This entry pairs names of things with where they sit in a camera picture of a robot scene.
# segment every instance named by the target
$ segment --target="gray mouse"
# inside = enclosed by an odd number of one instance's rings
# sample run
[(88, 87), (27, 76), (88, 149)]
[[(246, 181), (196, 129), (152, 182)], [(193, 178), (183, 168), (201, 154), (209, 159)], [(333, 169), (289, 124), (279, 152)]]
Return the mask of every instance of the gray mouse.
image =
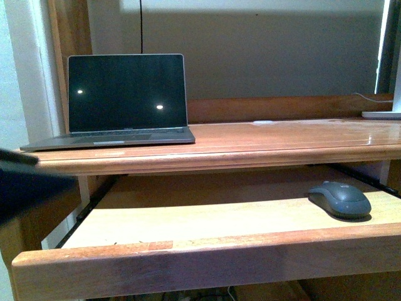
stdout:
[(339, 182), (325, 181), (309, 189), (309, 200), (341, 219), (364, 218), (372, 210), (369, 200), (361, 190)]

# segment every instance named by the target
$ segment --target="white device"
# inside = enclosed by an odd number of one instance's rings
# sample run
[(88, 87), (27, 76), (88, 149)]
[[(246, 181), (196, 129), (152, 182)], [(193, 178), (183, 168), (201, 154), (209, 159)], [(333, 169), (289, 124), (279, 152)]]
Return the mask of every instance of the white device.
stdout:
[(362, 112), (362, 117), (366, 119), (401, 120), (401, 51), (395, 79), (393, 110), (391, 112)]

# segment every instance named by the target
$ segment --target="white cable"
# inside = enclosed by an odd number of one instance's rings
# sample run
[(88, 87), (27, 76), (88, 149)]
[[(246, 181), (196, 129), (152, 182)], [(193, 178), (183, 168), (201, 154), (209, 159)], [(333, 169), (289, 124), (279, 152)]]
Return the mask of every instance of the white cable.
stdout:
[(230, 297), (232, 298), (232, 301), (236, 301), (236, 299), (234, 299), (234, 297), (231, 295), (231, 293), (230, 293), (230, 288), (231, 287), (228, 287), (227, 288), (227, 293), (230, 295)]
[(371, 98), (367, 98), (366, 96), (362, 95), (361, 93), (357, 93), (357, 92), (354, 92), (352, 94), (353, 95), (359, 95), (362, 98), (364, 98), (366, 100), (369, 100), (370, 102), (393, 102), (393, 100), (374, 100), (374, 99), (371, 99)]

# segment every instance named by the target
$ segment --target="wall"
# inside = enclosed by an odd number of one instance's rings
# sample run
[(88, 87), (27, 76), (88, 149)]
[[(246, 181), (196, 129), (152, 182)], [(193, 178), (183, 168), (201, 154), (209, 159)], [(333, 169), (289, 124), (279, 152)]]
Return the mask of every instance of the wall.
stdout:
[[(383, 0), (143, 0), (145, 53), (183, 53), (188, 98), (373, 93)], [(140, 52), (138, 0), (88, 0), (93, 52)]]

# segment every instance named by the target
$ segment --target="laptop screen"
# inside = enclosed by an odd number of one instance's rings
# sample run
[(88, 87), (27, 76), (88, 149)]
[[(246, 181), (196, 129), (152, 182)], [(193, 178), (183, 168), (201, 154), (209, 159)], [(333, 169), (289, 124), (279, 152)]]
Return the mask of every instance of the laptop screen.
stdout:
[(182, 55), (68, 59), (70, 132), (187, 125)]

